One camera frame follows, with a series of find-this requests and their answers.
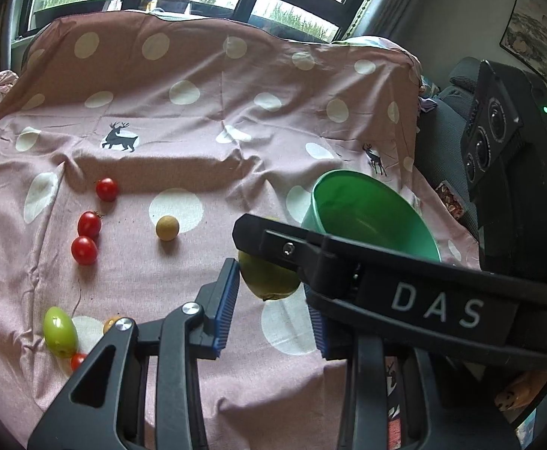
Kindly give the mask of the brown longan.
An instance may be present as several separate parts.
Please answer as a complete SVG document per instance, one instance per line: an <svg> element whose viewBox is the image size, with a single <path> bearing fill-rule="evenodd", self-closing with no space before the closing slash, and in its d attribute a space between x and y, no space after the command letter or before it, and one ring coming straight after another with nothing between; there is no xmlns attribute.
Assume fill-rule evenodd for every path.
<svg viewBox="0 0 547 450"><path fill-rule="evenodd" d="M155 233L162 242L174 241L180 232L180 223L173 215L162 216L155 225Z"/></svg>
<svg viewBox="0 0 547 450"><path fill-rule="evenodd" d="M102 327L102 333L106 334L120 319L122 319L122 316L120 315L112 316L111 318L109 318Z"/></svg>

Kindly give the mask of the small green tomato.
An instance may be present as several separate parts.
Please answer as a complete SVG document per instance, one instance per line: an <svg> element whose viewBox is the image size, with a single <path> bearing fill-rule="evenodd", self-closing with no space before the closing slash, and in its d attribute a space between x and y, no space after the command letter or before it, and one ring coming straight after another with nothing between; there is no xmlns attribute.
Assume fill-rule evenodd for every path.
<svg viewBox="0 0 547 450"><path fill-rule="evenodd" d="M59 307L47 309L42 322L46 346L61 359L70 359L78 347L78 336L70 316Z"/></svg>

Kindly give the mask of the large green tomato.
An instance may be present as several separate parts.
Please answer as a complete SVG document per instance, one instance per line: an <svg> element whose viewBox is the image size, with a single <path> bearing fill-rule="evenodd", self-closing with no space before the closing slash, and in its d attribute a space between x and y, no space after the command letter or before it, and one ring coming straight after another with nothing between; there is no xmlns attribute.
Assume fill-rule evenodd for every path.
<svg viewBox="0 0 547 450"><path fill-rule="evenodd" d="M237 260L245 284L261 301L279 301L289 298L301 285L300 277L295 271L242 250L238 250Z"/></svg>

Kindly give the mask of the red cherry tomato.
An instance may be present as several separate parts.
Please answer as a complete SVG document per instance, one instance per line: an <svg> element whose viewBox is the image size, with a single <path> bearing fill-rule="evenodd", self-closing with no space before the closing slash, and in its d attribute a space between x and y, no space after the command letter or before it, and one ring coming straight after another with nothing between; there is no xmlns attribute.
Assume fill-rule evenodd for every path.
<svg viewBox="0 0 547 450"><path fill-rule="evenodd" d="M77 223L79 236L96 239L102 229L102 217L96 211L85 211Z"/></svg>
<svg viewBox="0 0 547 450"><path fill-rule="evenodd" d="M92 238L78 236L71 244L71 254L80 265L92 265L98 260L99 250Z"/></svg>
<svg viewBox="0 0 547 450"><path fill-rule="evenodd" d="M114 202L119 195L118 183L110 178L102 178L95 184L95 193L100 201Z"/></svg>
<svg viewBox="0 0 547 450"><path fill-rule="evenodd" d="M76 354L73 354L73 357L70 359L70 369L72 372L75 372L85 361L86 354L81 354L81 352L77 352Z"/></svg>

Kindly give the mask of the dark grey chair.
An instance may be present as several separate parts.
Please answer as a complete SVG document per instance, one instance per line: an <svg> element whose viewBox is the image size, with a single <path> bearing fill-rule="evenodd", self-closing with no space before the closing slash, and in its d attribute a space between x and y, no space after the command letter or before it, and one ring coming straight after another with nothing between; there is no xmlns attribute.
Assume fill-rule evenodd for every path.
<svg viewBox="0 0 547 450"><path fill-rule="evenodd" d="M461 155L461 139L476 90L480 61L463 58L448 76L442 90L431 90L435 108L418 118L415 166L430 186L445 185L464 209L459 223L478 236L476 207L470 201Z"/></svg>

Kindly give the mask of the green plastic bowl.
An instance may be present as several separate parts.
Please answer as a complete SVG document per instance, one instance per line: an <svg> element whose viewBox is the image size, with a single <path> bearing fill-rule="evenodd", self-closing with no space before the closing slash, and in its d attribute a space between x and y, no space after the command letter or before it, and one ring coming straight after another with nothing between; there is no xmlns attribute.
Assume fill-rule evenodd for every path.
<svg viewBox="0 0 547 450"><path fill-rule="evenodd" d="M420 214L391 187L363 173L323 174L310 193L301 227L438 261L438 246Z"/></svg>

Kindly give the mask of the pink polka dot deer cloth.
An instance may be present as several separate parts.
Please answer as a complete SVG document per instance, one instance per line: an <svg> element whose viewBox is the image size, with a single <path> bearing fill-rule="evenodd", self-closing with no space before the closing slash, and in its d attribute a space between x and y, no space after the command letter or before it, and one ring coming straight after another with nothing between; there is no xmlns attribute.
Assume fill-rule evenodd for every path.
<svg viewBox="0 0 547 450"><path fill-rule="evenodd" d="M414 164L420 74L383 37L306 44L132 11L47 27L0 103L0 420L16 441L70 375L47 309L71 316L81 351L112 316L166 316L236 255L240 215L299 225L321 175L370 172L366 149L441 259L476 267L476 241ZM106 177L114 202L95 193ZM71 254L83 212L102 217L92 265ZM164 215L180 224L171 242L155 233Z"/></svg>

